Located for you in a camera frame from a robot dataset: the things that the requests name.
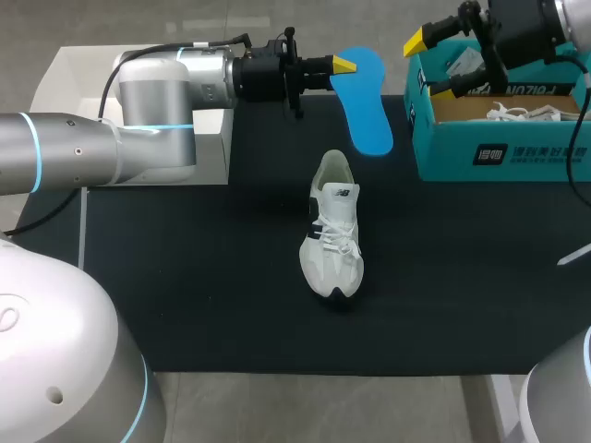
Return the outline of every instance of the gray floor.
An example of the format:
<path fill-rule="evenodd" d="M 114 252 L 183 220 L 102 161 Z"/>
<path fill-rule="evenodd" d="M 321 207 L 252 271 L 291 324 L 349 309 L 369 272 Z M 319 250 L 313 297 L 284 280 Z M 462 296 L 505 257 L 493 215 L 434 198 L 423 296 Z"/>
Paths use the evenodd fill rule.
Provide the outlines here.
<path fill-rule="evenodd" d="M 25 111 L 60 46 L 207 41 L 247 31 L 255 44 L 295 26 L 302 56 L 377 50 L 384 93 L 402 93 L 402 46 L 459 0 L 0 0 L 0 112 Z M 25 196 L 0 198 L 0 229 Z M 471 441 L 458 377 L 160 374 L 166 442 Z"/>

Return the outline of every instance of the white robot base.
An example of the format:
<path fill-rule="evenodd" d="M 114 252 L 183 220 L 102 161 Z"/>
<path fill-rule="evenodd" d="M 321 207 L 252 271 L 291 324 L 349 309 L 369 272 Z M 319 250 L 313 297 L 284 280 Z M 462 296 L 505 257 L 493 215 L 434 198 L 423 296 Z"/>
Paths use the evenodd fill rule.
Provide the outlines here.
<path fill-rule="evenodd" d="M 0 380 L 0 441 L 164 439 L 161 393 L 104 289 L 1 238 Z"/>

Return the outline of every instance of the shoelace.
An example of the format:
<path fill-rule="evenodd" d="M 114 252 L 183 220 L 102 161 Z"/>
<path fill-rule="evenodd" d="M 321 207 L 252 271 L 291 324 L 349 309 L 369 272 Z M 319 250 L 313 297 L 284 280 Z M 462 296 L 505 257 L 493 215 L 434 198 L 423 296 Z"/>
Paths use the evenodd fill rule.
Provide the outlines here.
<path fill-rule="evenodd" d="M 361 257 L 361 250 L 353 239 L 355 224 L 351 229 L 346 230 L 329 221 L 322 214 L 319 215 L 318 220 L 326 226 L 326 229 L 322 230 L 323 232 L 320 234 L 320 240 L 323 242 L 322 246 L 325 249 L 337 251 L 342 256 L 351 254 L 355 258 Z"/>

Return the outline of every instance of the robotic arm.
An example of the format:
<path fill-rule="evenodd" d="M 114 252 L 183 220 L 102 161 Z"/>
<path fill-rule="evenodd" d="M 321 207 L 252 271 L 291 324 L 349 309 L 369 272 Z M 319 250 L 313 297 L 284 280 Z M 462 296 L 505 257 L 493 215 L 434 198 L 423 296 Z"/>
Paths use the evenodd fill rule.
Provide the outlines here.
<path fill-rule="evenodd" d="M 486 82 L 492 92 L 504 93 L 507 69 L 536 60 L 563 61 L 557 59 L 556 47 L 566 42 L 574 43 L 580 52 L 591 51 L 591 2 L 488 0 L 485 11 L 478 1 L 466 0 L 456 16 L 423 25 L 404 46 L 404 56 L 431 49 L 460 32 L 467 36 L 470 31 L 480 43 L 485 67 L 433 85 L 431 95 L 458 98 Z"/>
<path fill-rule="evenodd" d="M 302 59 L 294 28 L 253 48 L 247 34 L 225 42 L 180 43 L 121 54 L 111 81 L 124 127 L 69 114 L 0 114 L 0 195 L 124 183 L 174 183 L 194 172 L 192 111 L 238 100 L 288 100 L 302 118 L 304 90 L 330 90 L 330 76 L 356 71 L 334 55 Z M 243 43 L 242 57 L 228 44 Z"/>

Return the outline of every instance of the white platform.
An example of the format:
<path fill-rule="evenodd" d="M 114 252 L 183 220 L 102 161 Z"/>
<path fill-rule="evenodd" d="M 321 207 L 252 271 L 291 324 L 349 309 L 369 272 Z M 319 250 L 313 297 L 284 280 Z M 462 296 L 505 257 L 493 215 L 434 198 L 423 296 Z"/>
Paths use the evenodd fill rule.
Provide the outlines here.
<path fill-rule="evenodd" d="M 115 58 L 149 45 L 63 47 L 43 76 L 30 111 L 66 113 L 97 118 L 104 84 Z M 123 125 L 121 106 L 109 93 L 104 117 Z M 227 185 L 230 170 L 233 110 L 194 111 L 197 171 L 185 182 L 174 185 Z"/>

